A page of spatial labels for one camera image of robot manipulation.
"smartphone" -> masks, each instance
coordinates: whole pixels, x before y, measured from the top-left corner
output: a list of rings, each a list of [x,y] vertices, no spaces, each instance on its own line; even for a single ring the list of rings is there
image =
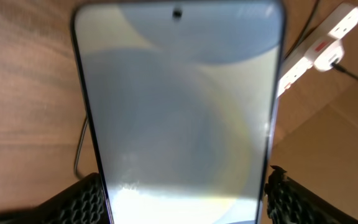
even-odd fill
[[[72,40],[112,222],[259,222],[284,27],[273,0],[75,11]]]

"wooden floor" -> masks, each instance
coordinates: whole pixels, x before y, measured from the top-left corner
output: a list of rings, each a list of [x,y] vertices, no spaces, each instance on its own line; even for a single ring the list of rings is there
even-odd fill
[[[38,205],[76,182],[85,110],[68,24],[81,2],[0,0],[0,211]],[[313,25],[340,2],[322,0]],[[285,1],[287,49],[313,3]],[[342,64],[358,74],[358,25],[344,48]],[[280,98],[274,144],[272,164],[358,218],[358,83],[307,71]],[[80,169],[97,171],[89,132]]]

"phone screen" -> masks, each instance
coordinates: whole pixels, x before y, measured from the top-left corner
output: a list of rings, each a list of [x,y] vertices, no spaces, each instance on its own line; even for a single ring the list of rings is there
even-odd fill
[[[258,215],[284,14],[276,1],[91,4],[73,42],[110,216]]]

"wire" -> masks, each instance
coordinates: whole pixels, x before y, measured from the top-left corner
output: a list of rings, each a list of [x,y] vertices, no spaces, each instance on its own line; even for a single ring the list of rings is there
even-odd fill
[[[337,63],[335,63],[335,62],[332,63],[331,65],[333,66],[333,68],[334,68],[335,70],[337,70],[337,71],[339,71],[339,72],[341,72],[341,73],[345,73],[346,75],[349,75],[350,77],[352,77],[352,78],[354,78],[355,80],[358,81],[358,75],[355,75],[355,74],[353,74],[353,73],[347,71],[347,69],[344,68],[342,65],[337,64]]]
[[[287,52],[287,54],[285,55],[284,59],[287,59],[288,56],[290,56],[290,54],[302,43],[302,41],[305,39],[306,37],[306,33],[307,33],[307,30],[309,29],[309,26],[311,24],[311,21],[313,20],[314,18],[314,15],[316,15],[316,12],[317,12],[317,8],[318,8],[318,5],[320,3],[320,0],[316,0],[314,2],[314,5],[313,5],[313,8],[311,10],[311,13],[309,15],[309,18],[308,20],[306,21],[305,25],[303,26],[302,28],[302,31],[300,32],[298,38],[296,39],[295,43],[290,47],[289,51]]]
[[[82,175],[78,171],[78,162],[80,160],[80,154],[81,154],[82,144],[84,142],[85,131],[86,131],[87,125],[88,125],[88,117],[85,116],[84,123],[82,125],[81,136],[80,136],[80,140],[78,141],[77,152],[76,152],[75,160],[74,160],[74,175],[77,177],[78,180],[81,180],[84,177],[84,175]]]

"power strip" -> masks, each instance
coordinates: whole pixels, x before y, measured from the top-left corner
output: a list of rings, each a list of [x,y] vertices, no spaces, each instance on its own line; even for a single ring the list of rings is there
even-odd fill
[[[277,97],[313,65],[318,70],[325,71],[331,68],[331,60],[341,60],[344,51],[340,40],[357,23],[358,7],[349,3],[340,4],[284,61],[284,75],[278,84]],[[329,58],[330,63],[321,61],[321,52],[326,49],[330,51],[323,58]]]

